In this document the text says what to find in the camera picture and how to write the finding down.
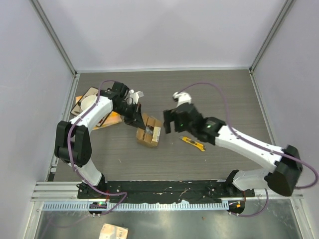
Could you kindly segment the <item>clear box contents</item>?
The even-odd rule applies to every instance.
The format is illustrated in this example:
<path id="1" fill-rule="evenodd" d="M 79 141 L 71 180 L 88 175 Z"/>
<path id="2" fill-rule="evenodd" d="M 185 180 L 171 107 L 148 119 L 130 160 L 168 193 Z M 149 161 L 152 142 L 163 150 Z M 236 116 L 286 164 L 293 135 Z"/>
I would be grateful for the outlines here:
<path id="1" fill-rule="evenodd" d="M 147 125 L 147 126 L 146 126 L 146 129 L 145 129 L 145 133 L 146 133 L 146 134 L 153 135 L 153 133 L 154 133 L 154 127 L 153 127 L 153 126 L 150 126 L 150 125 Z"/>

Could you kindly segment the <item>brown cardboard express box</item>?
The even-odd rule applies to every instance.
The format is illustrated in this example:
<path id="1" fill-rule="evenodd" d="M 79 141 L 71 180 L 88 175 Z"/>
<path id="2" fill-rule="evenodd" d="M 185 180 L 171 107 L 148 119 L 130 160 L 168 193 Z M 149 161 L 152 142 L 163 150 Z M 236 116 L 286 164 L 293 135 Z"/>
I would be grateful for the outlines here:
<path id="1" fill-rule="evenodd" d="M 146 134 L 145 130 L 138 128 L 136 133 L 137 142 L 146 147 L 157 147 L 160 140 L 162 122 L 155 117 L 148 116 L 146 113 L 143 113 L 142 117 L 146 126 L 154 127 L 154 133 L 153 135 Z"/>

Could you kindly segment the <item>yellow utility knife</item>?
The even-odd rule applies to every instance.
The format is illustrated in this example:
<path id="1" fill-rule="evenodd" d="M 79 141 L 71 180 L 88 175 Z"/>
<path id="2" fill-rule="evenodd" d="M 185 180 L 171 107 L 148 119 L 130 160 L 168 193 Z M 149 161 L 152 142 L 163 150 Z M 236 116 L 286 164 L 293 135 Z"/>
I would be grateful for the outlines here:
<path id="1" fill-rule="evenodd" d="M 190 145 L 192 145 L 192 146 L 198 148 L 201 152 L 205 152 L 205 151 L 206 151 L 206 148 L 205 148 L 205 146 L 204 146 L 202 143 L 199 143 L 199 142 L 197 142 L 197 141 L 194 141 L 194 140 L 192 140 L 191 138 L 186 137 L 186 136 L 180 136 L 179 138 L 180 138 L 182 141 L 184 141 L 184 142 L 186 142 L 186 143 L 188 143 L 188 144 L 190 144 Z"/>

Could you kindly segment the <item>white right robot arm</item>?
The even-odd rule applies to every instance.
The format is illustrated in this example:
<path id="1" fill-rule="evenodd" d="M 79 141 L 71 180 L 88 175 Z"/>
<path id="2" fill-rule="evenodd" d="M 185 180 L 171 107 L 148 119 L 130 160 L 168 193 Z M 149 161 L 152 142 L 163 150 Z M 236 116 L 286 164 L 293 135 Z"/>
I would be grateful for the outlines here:
<path id="1" fill-rule="evenodd" d="M 165 110 L 163 116 L 166 133 L 171 132 L 170 124 L 174 123 L 176 132 L 187 131 L 201 142 L 227 148 L 261 166 L 258 170 L 232 171 L 225 184 L 229 196 L 257 188 L 269 188 L 281 196 L 292 195 L 303 170 L 302 164 L 295 161 L 300 156 L 294 146 L 281 148 L 230 130 L 220 119 L 203 117 L 190 103 Z"/>

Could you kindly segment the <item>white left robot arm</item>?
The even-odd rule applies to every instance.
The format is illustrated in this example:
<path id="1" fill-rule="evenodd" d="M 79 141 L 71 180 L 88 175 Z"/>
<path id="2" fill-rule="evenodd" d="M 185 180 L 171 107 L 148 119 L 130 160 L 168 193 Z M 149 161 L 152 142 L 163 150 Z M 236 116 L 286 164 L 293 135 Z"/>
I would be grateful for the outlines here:
<path id="1" fill-rule="evenodd" d="M 131 90 L 114 81 L 111 88 L 98 88 L 92 96 L 83 99 L 85 108 L 70 121 L 60 121 L 56 128 L 54 154 L 80 177 L 82 185 L 96 199 L 107 194 L 104 175 L 94 165 L 90 134 L 103 117 L 118 113 L 127 125 L 145 129 L 139 98 L 143 92 Z"/>

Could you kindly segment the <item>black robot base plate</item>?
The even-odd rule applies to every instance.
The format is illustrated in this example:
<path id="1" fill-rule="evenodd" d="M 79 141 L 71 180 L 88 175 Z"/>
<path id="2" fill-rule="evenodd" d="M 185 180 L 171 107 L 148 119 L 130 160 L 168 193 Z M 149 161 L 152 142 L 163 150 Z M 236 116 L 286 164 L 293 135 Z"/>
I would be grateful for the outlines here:
<path id="1" fill-rule="evenodd" d="M 221 198 L 254 197 L 254 190 L 242 192 L 227 182 L 217 180 L 192 181 L 109 181 L 105 192 L 113 196 L 97 193 L 95 190 L 78 183 L 78 199 L 107 198 L 111 203 L 117 203 L 122 196 L 116 193 L 127 192 L 124 203 L 129 204 L 173 204 L 183 200 L 191 203 L 220 203 Z"/>

